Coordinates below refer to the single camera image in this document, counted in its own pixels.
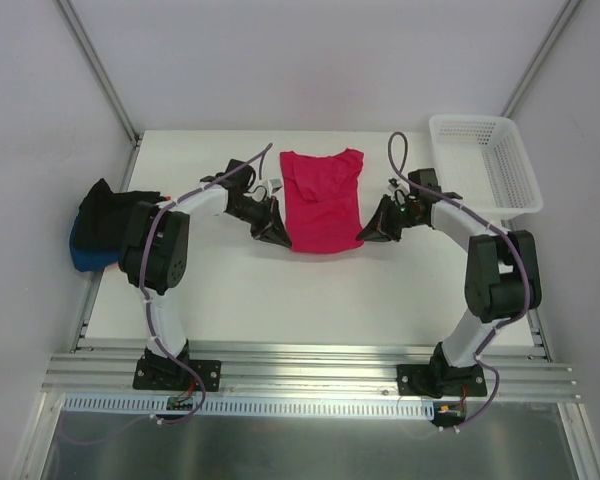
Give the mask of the pink t shirt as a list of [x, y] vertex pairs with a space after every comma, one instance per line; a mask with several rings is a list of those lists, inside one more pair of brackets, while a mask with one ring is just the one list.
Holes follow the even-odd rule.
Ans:
[[361, 247], [358, 189], [364, 153], [346, 149], [316, 157], [286, 151], [279, 160], [292, 251], [330, 255]]

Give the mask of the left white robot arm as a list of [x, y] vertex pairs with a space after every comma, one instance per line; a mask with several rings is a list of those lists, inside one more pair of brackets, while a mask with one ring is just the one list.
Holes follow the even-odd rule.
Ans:
[[188, 339], [169, 298], [183, 279], [190, 228], [200, 220], [228, 214], [249, 225], [253, 239], [290, 248], [276, 193], [280, 179], [263, 179], [251, 161], [229, 161], [225, 171], [206, 176], [174, 200], [134, 205], [125, 231], [119, 267], [141, 295], [148, 341], [143, 368], [155, 370], [168, 388], [183, 386], [190, 375]]

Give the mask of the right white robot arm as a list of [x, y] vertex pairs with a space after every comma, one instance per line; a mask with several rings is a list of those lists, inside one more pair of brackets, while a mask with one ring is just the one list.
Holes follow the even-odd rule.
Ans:
[[467, 254], [464, 298], [467, 309], [453, 332], [439, 342], [426, 364], [399, 366], [398, 381], [432, 398], [467, 388], [483, 396], [477, 380], [486, 347], [498, 332], [521, 320], [541, 299], [535, 239], [526, 230], [509, 231], [480, 217], [460, 196], [441, 190], [434, 169], [392, 178], [362, 242], [398, 242], [408, 228], [428, 226], [452, 239]]

